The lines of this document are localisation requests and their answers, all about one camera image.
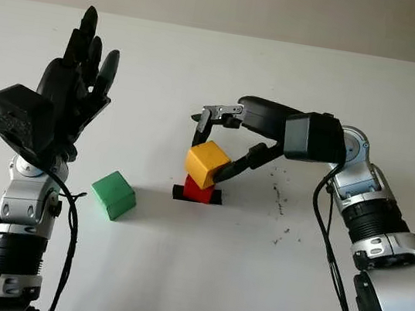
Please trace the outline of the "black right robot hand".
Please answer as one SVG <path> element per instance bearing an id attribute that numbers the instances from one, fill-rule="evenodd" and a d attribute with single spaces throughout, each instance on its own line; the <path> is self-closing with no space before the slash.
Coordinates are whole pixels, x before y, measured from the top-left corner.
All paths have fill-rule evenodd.
<path id="1" fill-rule="evenodd" d="M 200 113 L 191 117 L 196 122 L 192 145 L 196 146 L 207 140 L 214 125 L 232 129 L 243 126 L 251 132 L 274 140 L 275 144 L 271 147 L 263 142 L 252 146 L 243 157 L 215 172 L 213 181 L 221 183 L 240 175 L 246 169 L 258 169 L 282 156 L 286 120 L 299 113 L 286 105 L 251 95 L 240 98 L 233 105 L 206 105 Z"/>

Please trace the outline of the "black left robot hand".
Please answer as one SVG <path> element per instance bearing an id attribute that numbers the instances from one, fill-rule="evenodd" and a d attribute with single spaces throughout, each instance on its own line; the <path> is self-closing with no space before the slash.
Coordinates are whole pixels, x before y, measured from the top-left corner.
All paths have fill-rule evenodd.
<path id="1" fill-rule="evenodd" d="M 47 66 L 37 93 L 54 106 L 54 134 L 49 148 L 67 162 L 77 157 L 80 134 L 109 105 L 120 60 L 119 50 L 101 58 L 102 40 L 95 33 L 98 22 L 93 6 L 85 11 L 79 27 L 73 29 L 62 57 Z"/>

